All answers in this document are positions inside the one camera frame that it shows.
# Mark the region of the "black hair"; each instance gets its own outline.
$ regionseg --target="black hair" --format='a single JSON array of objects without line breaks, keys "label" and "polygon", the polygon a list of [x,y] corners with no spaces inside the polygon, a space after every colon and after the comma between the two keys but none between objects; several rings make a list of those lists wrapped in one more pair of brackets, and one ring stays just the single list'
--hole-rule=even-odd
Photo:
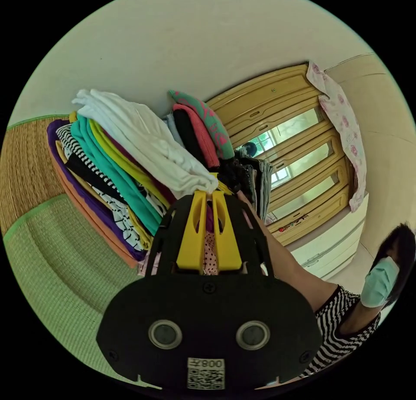
[{"label": "black hair", "polygon": [[399,274],[393,289],[390,292],[384,308],[394,303],[399,297],[404,285],[406,284],[407,277],[410,275],[413,265],[415,264],[416,255],[416,239],[415,233],[409,228],[407,224],[400,224],[393,231],[390,232],[388,237],[381,243],[378,249],[377,255],[374,259],[373,265],[370,271],[376,266],[376,264],[384,257],[387,257],[387,252],[393,246],[393,243],[398,240],[397,245],[397,264],[399,266]]},{"label": "black hair", "polygon": [[254,157],[254,155],[257,153],[257,146],[252,141],[245,143],[244,147],[247,150],[247,154],[251,157]]}]

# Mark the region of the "green mat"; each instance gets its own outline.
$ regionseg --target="green mat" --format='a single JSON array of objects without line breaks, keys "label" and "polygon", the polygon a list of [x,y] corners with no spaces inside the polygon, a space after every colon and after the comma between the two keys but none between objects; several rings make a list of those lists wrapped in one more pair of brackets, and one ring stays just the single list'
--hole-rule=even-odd
[{"label": "green mat", "polygon": [[49,332],[87,366],[132,383],[108,365],[95,336],[111,299],[138,279],[136,270],[107,246],[66,195],[20,217],[4,245],[24,296]]}]

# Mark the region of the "teal shirt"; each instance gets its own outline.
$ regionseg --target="teal shirt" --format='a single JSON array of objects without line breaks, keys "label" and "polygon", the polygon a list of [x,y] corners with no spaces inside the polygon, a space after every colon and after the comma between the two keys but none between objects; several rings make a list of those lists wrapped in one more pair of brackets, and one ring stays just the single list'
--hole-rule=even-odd
[{"label": "teal shirt", "polygon": [[86,156],[114,183],[131,210],[152,235],[155,235],[162,217],[140,193],[135,181],[118,166],[95,139],[89,121],[77,113],[71,124],[71,135],[79,142]]}]

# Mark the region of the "white cabinet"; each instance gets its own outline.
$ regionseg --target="white cabinet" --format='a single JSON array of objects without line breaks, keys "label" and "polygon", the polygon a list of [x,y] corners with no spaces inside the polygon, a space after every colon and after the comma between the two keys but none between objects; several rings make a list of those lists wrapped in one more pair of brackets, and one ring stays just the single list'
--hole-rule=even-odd
[{"label": "white cabinet", "polygon": [[328,279],[353,259],[364,228],[368,193],[357,211],[345,208],[312,233],[286,248],[312,274]]}]

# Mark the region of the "stack of clothes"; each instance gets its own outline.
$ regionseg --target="stack of clothes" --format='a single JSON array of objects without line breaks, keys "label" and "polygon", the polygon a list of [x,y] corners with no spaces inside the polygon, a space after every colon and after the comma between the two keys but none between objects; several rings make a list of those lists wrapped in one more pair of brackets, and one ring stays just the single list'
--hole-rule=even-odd
[{"label": "stack of clothes", "polygon": [[[195,190],[241,190],[265,219],[272,166],[234,151],[208,105],[170,91],[172,112],[156,116],[116,94],[80,90],[81,105],[47,129],[60,182],[77,209],[108,245],[140,275],[169,206]],[[217,274],[212,207],[208,203],[205,274]]]}]

